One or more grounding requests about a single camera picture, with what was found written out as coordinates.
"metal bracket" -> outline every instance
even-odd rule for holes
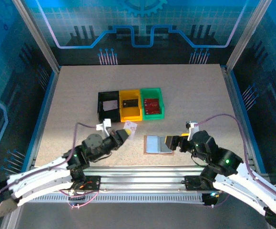
[[[105,118],[102,124],[96,125],[96,130],[102,130],[105,137],[109,137],[109,133],[107,131],[107,128],[111,127],[111,119]]]
[[[184,180],[181,181],[181,184],[185,185],[186,191],[203,191],[204,190],[201,186],[199,176],[184,176]]]
[[[190,141],[193,137],[193,135],[199,131],[199,126],[196,125],[197,122],[196,121],[189,121],[186,122],[185,127],[186,129],[189,130],[189,137],[188,137],[188,141]]]
[[[86,181],[80,186],[80,189],[77,191],[99,191],[101,185],[100,176],[85,176]]]

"black bin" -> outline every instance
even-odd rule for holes
[[[103,102],[117,100],[118,109],[104,111]],[[120,117],[120,98],[119,91],[114,92],[99,92],[98,93],[98,119],[99,123],[102,123],[105,118],[110,118],[112,123],[119,123],[121,121]]]

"small card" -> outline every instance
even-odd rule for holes
[[[157,115],[157,114],[161,114],[161,111],[159,109],[159,107],[150,107],[150,108],[145,108],[145,113],[147,115]]]
[[[118,100],[110,100],[110,101],[103,102],[104,111],[110,111],[114,109],[118,109]]]
[[[123,129],[128,129],[131,131],[131,134],[128,137],[129,140],[133,140],[133,136],[134,136],[134,133],[136,132],[137,125],[138,125],[137,123],[133,123],[131,121],[125,122]]]
[[[144,99],[144,108],[159,107],[159,99]]]
[[[128,99],[123,100],[123,107],[137,107],[139,106],[139,100],[137,99]]]

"storage bin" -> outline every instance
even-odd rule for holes
[[[117,109],[110,111],[104,111],[103,102],[117,100]],[[105,118],[110,118],[111,122],[119,123],[121,121],[120,117],[120,97],[119,91],[113,92],[99,92],[98,93],[98,119],[99,123],[102,123]]]
[[[140,90],[123,90],[119,91],[120,95],[120,116],[121,122],[142,121],[142,104]],[[124,100],[138,100],[138,106],[124,107]]]
[[[142,101],[143,120],[159,120],[164,119],[164,103],[160,88],[143,88],[140,89]],[[161,114],[146,114],[144,107],[144,99],[159,99]]]

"metal frame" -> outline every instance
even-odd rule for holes
[[[246,139],[247,139],[246,146],[247,146],[248,154],[249,154],[249,156],[252,157],[252,159],[255,163],[256,171],[260,172],[260,166],[259,166],[258,160],[256,158],[255,149],[254,149],[252,141],[251,141],[251,136],[250,136],[248,127],[245,124],[244,113],[243,113],[243,110],[241,109],[241,105],[240,105],[238,96],[236,94],[236,89],[235,89],[235,86],[234,86],[234,82],[232,80],[231,75],[226,72],[226,69],[224,67],[222,67],[222,72],[223,72],[223,76],[224,76],[224,79],[225,79],[225,84],[226,84],[228,92],[229,92],[229,97],[230,97],[230,100],[231,100],[231,103],[232,103],[232,106],[233,106],[234,113],[235,113],[237,119],[242,124],[244,134],[245,134]]]
[[[52,103],[52,99],[54,96],[56,84],[58,81],[58,74],[52,73],[46,94],[43,99],[43,103],[41,105],[40,114],[31,138],[31,142],[28,148],[28,152],[24,159],[21,172],[25,172],[30,170],[32,166],[34,166],[37,153],[40,147],[40,142],[42,139],[43,131],[46,125],[47,117],[49,115],[50,106]]]
[[[101,176],[100,191],[106,193],[187,193],[181,184],[184,176],[198,176],[202,170],[196,166],[91,167],[84,172]]]
[[[203,205],[203,194],[199,193],[92,193],[80,198],[70,198],[60,193],[50,193],[35,198],[30,203],[86,203],[97,195],[93,203],[178,203]]]
[[[260,0],[256,9],[254,10],[248,24],[246,25],[242,36],[238,40],[233,52],[230,55],[230,58],[227,62],[227,73],[230,73],[234,66],[236,65],[239,57],[242,55],[245,47],[250,41],[252,35],[256,31],[257,26],[259,25],[263,15],[266,13],[268,6],[272,0]]]
[[[12,0],[12,1],[16,6],[22,19],[24,20],[25,24],[27,25],[28,29],[30,30],[39,48],[41,49],[44,57],[48,61],[50,67],[53,69],[55,74],[59,74],[60,68],[59,68],[58,62],[55,59],[55,56],[51,51],[51,48],[49,47],[48,43],[46,42],[42,32],[40,31],[35,20],[33,19],[30,11],[28,10],[28,7],[23,3],[22,0]]]

